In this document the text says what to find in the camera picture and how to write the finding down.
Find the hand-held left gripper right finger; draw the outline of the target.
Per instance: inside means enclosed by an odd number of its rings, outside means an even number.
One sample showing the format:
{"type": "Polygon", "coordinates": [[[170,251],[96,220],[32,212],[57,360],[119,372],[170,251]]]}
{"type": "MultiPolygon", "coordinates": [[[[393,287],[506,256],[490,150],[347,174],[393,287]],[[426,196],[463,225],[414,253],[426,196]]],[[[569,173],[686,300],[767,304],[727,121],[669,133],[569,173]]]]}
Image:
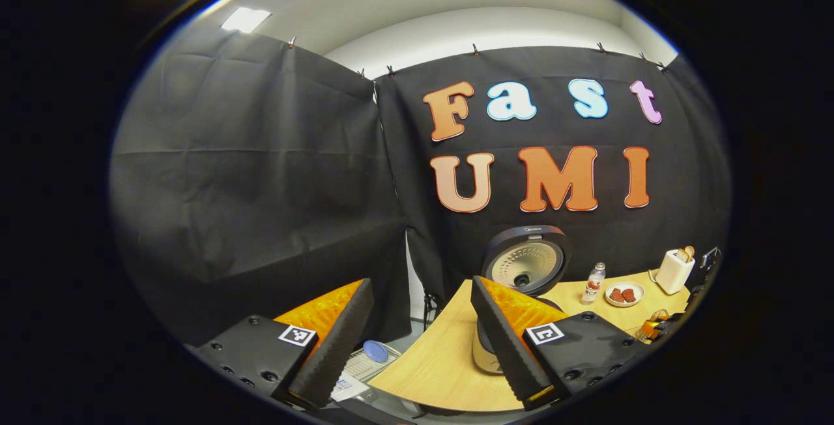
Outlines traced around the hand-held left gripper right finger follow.
{"type": "Polygon", "coordinates": [[[472,279],[470,299],[526,410],[578,395],[642,360],[642,342],[595,312],[566,315],[481,276],[472,279]]]}

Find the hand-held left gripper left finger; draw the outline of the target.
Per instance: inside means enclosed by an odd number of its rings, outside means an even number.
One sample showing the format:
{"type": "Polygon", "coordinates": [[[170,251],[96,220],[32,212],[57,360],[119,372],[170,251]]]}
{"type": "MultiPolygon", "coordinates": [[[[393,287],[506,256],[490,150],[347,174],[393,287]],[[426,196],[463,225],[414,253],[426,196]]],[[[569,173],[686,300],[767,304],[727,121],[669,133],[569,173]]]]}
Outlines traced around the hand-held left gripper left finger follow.
{"type": "Polygon", "coordinates": [[[322,408],[362,339],[373,303],[372,280],[355,280],[275,318],[249,315],[195,354],[262,396],[322,408]]]}

